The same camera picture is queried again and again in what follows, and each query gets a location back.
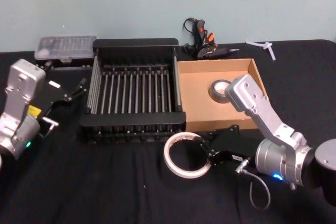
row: duct tape roll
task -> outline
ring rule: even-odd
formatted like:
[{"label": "duct tape roll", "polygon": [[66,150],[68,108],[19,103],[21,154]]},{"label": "duct tape roll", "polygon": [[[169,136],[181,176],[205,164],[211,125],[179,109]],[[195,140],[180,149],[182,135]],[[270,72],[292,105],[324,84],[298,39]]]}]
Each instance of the duct tape roll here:
[{"label": "duct tape roll", "polygon": [[210,97],[218,103],[228,103],[229,100],[226,97],[224,90],[231,84],[227,80],[217,80],[211,84],[209,89]]}]

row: yellow label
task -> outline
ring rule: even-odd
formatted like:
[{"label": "yellow label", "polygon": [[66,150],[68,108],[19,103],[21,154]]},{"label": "yellow label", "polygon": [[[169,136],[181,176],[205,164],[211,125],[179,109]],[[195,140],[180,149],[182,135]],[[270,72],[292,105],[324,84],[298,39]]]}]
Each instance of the yellow label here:
[{"label": "yellow label", "polygon": [[38,117],[38,115],[40,115],[41,111],[42,110],[40,110],[39,108],[29,105],[29,108],[28,108],[28,114],[29,115],[36,118],[36,117]]}]

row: blue led light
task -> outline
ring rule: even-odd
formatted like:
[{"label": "blue led light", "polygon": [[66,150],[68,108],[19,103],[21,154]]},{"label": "blue led light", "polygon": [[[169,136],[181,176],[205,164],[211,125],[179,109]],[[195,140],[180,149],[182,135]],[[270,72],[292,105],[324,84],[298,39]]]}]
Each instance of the blue led light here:
[{"label": "blue led light", "polygon": [[281,175],[279,175],[279,174],[276,174],[276,173],[273,174],[273,178],[276,178],[276,179],[278,179],[280,181],[283,181],[283,177]]}]

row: black bracket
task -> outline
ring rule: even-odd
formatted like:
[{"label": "black bracket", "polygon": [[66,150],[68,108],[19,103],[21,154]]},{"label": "black bracket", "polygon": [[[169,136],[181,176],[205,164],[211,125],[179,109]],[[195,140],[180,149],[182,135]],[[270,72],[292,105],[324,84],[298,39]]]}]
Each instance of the black bracket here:
[{"label": "black bracket", "polygon": [[253,146],[250,143],[247,144],[247,140],[240,135],[238,125],[232,125],[227,129],[199,133],[199,135],[201,138],[196,139],[196,141],[199,142],[214,166],[224,161],[251,160],[260,143],[260,141],[257,141]]}]

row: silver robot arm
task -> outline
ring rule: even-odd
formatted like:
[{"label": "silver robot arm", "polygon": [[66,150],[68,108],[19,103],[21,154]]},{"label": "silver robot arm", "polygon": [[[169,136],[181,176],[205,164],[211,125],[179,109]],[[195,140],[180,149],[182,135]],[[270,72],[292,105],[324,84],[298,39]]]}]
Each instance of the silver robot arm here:
[{"label": "silver robot arm", "polygon": [[30,101],[41,91],[45,78],[42,69],[24,59],[10,67],[5,89],[7,100],[0,117],[0,150],[10,152],[15,159],[40,130],[37,120],[27,112]]},{"label": "silver robot arm", "polygon": [[256,153],[258,171],[280,174],[289,183],[303,185],[302,167],[311,150],[305,137],[281,121],[249,74],[233,81],[225,94],[237,111],[245,111],[253,119],[266,138]]}]

